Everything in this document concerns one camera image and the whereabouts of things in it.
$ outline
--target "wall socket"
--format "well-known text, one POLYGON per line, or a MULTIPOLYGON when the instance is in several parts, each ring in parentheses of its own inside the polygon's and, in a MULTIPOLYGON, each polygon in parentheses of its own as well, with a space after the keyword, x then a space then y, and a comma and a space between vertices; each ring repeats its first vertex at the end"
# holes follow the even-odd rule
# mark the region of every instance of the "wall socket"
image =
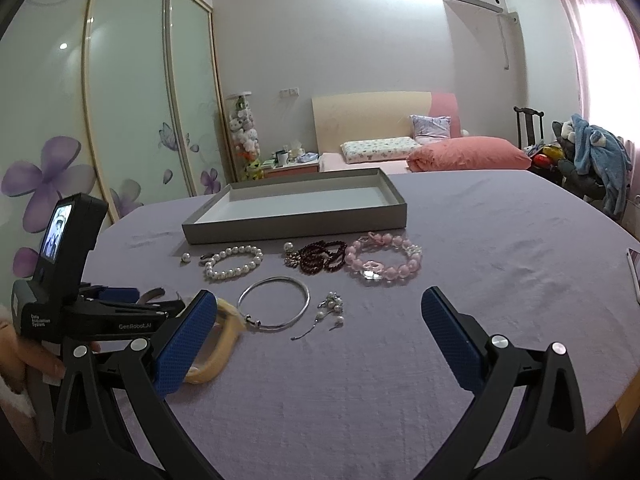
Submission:
POLYGON ((299 95, 300 95, 300 88, 298 87, 280 90, 280 98, 297 97, 299 95))

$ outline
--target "blue blanket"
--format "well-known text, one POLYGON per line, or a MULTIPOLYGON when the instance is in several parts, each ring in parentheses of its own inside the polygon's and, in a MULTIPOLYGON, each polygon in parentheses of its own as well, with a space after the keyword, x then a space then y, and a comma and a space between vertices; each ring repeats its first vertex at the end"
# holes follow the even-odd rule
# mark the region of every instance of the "blue blanket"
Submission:
POLYGON ((626 184, 632 165, 626 149, 616 136, 590 125, 579 114, 572 117, 575 130, 575 169, 586 175, 591 167, 602 179, 607 195, 604 213, 620 220, 625 211, 626 184))

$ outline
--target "pink beaded bracelet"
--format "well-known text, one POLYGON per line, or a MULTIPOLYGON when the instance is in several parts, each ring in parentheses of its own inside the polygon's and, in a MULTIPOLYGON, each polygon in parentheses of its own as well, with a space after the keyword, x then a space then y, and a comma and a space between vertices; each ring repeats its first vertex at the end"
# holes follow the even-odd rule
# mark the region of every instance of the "pink beaded bracelet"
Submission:
POLYGON ((418 271, 422 261, 422 248, 412 244, 408 238, 402 238, 401 236, 393 236, 390 233, 385 235, 369 233, 368 236, 360 237, 347 247, 344 261, 350 269, 354 270, 354 272, 359 272, 367 280, 382 280, 382 278, 385 278, 392 282, 396 278, 408 278, 413 272, 418 271), (373 260, 363 262, 358 257, 358 253, 363 249, 385 246, 404 251, 409 259, 407 263, 396 269, 395 267, 385 267, 384 264, 373 260))

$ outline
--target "silver bangle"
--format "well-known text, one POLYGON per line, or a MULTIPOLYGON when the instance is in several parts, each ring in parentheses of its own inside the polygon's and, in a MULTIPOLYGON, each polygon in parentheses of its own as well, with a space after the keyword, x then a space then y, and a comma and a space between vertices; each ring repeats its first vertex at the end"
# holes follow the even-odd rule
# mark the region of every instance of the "silver bangle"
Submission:
POLYGON ((311 294, 309 293, 309 288, 304 283, 302 283, 300 280, 296 280, 295 278, 290 278, 289 276, 272 276, 270 278, 262 280, 261 282, 254 283, 253 285, 251 285, 247 290, 245 290, 240 295, 240 298, 238 299, 238 312, 244 318, 244 321, 247 324, 252 325, 256 330, 282 330, 284 328, 288 328, 288 327, 292 326, 297 320, 299 320, 302 317, 302 315, 305 313, 305 310, 309 306, 309 302, 310 301, 311 301, 311 294), (293 283, 295 286, 297 286, 297 288, 302 290, 302 292, 304 292, 304 294, 306 296, 305 306, 302 307, 302 310, 299 313, 296 314, 296 317, 294 317, 293 319, 287 321, 286 323, 281 323, 281 324, 278 324, 278 325, 264 325, 257 319, 255 321, 253 319, 251 319, 251 316, 245 316, 242 313, 242 311, 240 310, 240 306, 242 305, 242 300, 244 300, 244 298, 246 297, 246 295, 249 292, 251 292, 252 290, 254 290, 254 288, 256 288, 256 287, 258 287, 260 285, 264 285, 265 283, 271 283, 271 282, 293 283))

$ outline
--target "pillow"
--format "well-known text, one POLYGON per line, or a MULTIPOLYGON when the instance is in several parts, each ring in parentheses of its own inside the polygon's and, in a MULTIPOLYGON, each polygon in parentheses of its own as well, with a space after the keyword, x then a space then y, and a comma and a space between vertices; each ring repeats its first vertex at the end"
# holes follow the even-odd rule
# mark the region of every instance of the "pillow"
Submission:
POLYGON ((414 139, 420 144, 430 144, 430 139, 451 138, 451 117, 410 116, 414 124, 414 139))
POLYGON ((378 162, 380 160, 402 160, 420 144, 411 137, 394 139, 350 140, 340 147, 347 164, 378 162))
POLYGON ((528 170, 530 158, 508 140, 497 137, 461 137, 420 146, 407 158, 418 171, 528 170))

